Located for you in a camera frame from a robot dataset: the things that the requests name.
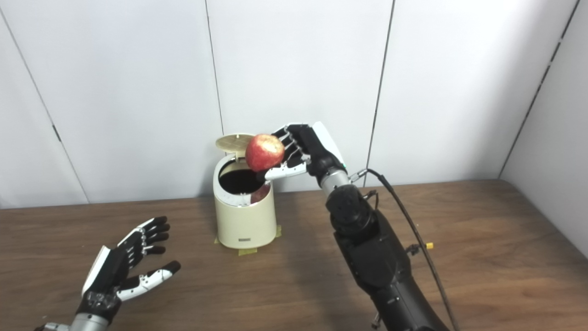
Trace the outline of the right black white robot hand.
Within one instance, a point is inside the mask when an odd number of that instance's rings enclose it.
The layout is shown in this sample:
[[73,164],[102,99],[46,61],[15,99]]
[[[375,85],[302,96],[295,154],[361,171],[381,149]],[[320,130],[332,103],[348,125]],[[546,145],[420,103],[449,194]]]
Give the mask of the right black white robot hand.
[[321,122],[288,124],[271,134],[285,147],[282,160],[267,170],[257,172],[259,182],[309,174],[321,182],[336,171],[347,174],[345,162],[334,140]]

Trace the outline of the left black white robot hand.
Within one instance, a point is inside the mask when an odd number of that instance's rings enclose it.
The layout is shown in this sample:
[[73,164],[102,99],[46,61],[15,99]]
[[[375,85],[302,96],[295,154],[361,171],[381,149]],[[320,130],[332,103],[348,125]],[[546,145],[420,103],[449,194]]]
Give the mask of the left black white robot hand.
[[178,261],[138,276],[128,276],[143,258],[164,254],[166,248],[156,243],[166,241],[169,230],[168,218],[159,216],[133,228],[116,247],[101,247],[82,287],[76,314],[97,316],[111,324],[122,302],[144,295],[174,276],[181,269]]

